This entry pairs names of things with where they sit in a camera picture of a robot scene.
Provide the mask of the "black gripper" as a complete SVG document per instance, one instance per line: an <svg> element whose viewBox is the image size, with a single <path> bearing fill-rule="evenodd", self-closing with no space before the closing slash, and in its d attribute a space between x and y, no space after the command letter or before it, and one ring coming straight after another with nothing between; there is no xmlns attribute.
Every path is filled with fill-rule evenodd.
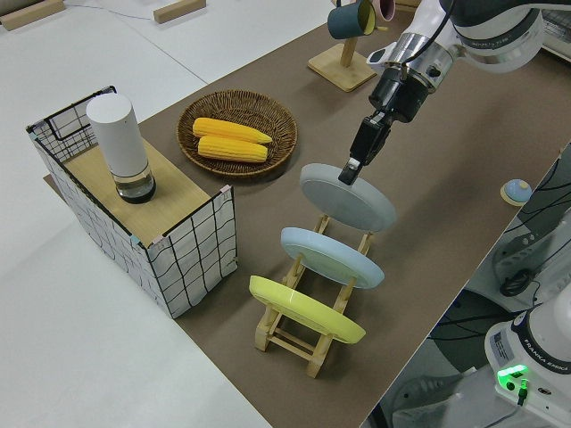
<svg viewBox="0 0 571 428"><path fill-rule="evenodd" d="M434 89L412 75L401 78L398 68L385 69L369 95L369 102L382 115L366 117L360 124L338 179L352 185L360 171L378 155L391 132L393 122L411 122Z"/></svg>

